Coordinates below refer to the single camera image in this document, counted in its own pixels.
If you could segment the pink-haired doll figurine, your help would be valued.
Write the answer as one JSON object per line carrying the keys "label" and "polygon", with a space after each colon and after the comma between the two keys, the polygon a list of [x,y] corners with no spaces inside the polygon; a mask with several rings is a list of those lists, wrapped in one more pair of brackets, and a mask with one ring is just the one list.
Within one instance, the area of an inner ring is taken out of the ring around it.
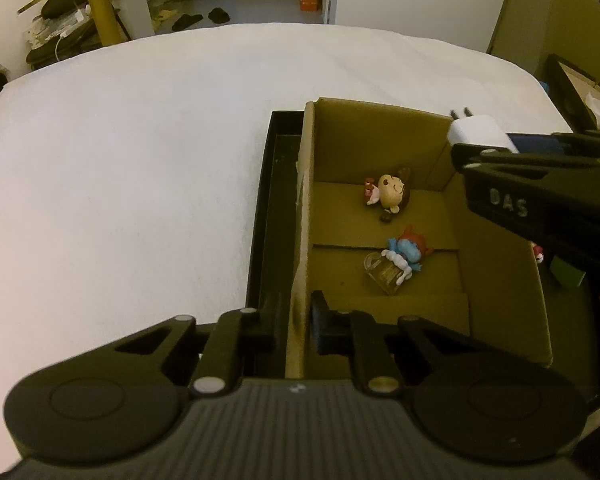
{"label": "pink-haired doll figurine", "polygon": [[531,247],[536,263],[541,264],[544,260],[543,248],[540,245],[534,243],[531,244]]}

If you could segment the white power adapter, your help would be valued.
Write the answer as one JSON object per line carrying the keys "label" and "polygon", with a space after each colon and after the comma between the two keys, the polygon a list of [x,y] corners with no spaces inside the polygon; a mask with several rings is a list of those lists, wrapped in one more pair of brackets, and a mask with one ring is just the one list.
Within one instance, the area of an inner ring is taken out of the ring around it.
{"label": "white power adapter", "polygon": [[474,115],[468,107],[460,116],[455,110],[450,111],[452,122],[448,131],[450,145],[467,144],[486,146],[487,148],[505,148],[517,153],[518,148],[509,135],[488,115]]}

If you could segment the blue smurf figurine with jar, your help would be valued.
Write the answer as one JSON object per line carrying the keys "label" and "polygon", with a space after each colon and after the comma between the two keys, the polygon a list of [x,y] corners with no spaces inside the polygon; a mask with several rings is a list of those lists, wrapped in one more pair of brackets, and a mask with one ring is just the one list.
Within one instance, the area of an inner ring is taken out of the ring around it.
{"label": "blue smurf figurine with jar", "polygon": [[422,262],[434,252],[424,237],[409,224],[398,237],[388,239],[387,247],[371,252],[363,262],[367,276],[387,295],[396,295],[415,273],[422,270]]}

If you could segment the green hexagonal box toy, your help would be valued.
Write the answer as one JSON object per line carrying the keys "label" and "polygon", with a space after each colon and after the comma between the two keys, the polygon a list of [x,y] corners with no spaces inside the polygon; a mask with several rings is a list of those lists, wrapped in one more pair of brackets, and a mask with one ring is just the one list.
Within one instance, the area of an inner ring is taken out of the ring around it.
{"label": "green hexagonal box toy", "polygon": [[550,272],[562,287],[567,288],[580,287],[585,277],[584,272],[558,257],[554,257],[550,262]]}

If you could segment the black framed box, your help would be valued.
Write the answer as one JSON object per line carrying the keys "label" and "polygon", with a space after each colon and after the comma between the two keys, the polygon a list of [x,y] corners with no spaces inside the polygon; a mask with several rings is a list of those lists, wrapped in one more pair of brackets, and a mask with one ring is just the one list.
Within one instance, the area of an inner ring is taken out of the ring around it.
{"label": "black framed box", "polygon": [[584,98],[600,82],[556,54],[545,63],[548,95],[573,131],[598,130]]}

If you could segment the brown-haired doll figurine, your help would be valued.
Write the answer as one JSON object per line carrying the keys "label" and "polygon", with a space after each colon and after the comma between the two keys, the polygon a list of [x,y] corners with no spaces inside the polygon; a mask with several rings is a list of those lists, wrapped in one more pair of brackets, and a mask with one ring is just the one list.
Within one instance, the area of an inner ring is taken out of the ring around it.
{"label": "brown-haired doll figurine", "polygon": [[383,174],[377,180],[366,178],[364,182],[364,198],[366,206],[381,206],[380,221],[390,223],[394,216],[400,214],[411,198],[408,182],[411,169],[401,167],[396,174]]}

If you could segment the black slipper left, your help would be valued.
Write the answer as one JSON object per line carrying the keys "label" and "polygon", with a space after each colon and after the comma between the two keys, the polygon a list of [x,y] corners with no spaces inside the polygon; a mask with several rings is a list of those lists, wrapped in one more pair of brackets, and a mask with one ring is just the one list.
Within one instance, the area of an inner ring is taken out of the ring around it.
{"label": "black slipper left", "polygon": [[172,32],[181,32],[204,19],[202,14],[182,14],[172,25]]}

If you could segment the black slipper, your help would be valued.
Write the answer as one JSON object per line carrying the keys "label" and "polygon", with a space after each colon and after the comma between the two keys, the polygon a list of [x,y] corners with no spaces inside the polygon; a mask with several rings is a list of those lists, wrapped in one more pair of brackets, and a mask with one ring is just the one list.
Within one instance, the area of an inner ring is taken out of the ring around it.
{"label": "black slipper", "polygon": [[182,14],[172,25],[172,32],[181,32],[204,19],[202,14]]}
{"label": "black slipper", "polygon": [[230,14],[222,8],[214,8],[209,12],[208,19],[215,25],[222,25],[230,21]]}

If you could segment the black slipper right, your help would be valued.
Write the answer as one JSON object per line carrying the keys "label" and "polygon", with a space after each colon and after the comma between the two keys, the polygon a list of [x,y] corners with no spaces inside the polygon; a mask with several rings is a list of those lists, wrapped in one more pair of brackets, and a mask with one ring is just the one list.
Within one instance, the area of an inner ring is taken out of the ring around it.
{"label": "black slipper right", "polygon": [[230,14],[222,8],[214,8],[209,12],[208,19],[215,25],[222,25],[230,21]]}

